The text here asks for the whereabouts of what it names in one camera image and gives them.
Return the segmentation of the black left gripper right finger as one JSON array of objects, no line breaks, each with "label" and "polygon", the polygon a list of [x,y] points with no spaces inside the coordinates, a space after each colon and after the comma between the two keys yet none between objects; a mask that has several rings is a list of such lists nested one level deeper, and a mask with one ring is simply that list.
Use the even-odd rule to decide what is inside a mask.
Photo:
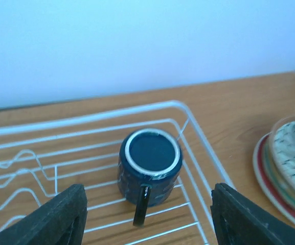
[{"label": "black left gripper right finger", "polygon": [[225,183],[211,192],[218,244],[295,244],[295,228],[278,220]]}]

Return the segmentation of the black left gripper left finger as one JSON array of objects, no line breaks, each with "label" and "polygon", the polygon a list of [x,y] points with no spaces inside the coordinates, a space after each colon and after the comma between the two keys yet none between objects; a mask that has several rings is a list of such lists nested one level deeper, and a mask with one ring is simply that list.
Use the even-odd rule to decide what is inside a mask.
[{"label": "black left gripper left finger", "polygon": [[82,244],[87,197],[73,184],[17,223],[0,232],[0,244]]}]

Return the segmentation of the dark blue ceramic mug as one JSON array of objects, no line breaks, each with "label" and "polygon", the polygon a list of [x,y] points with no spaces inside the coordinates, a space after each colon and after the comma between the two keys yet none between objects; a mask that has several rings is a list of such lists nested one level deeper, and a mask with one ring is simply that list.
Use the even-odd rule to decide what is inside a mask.
[{"label": "dark blue ceramic mug", "polygon": [[158,128],[142,128],[121,143],[118,188],[135,205],[133,225],[143,227],[147,209],[163,203],[174,188],[183,164],[177,139]]}]

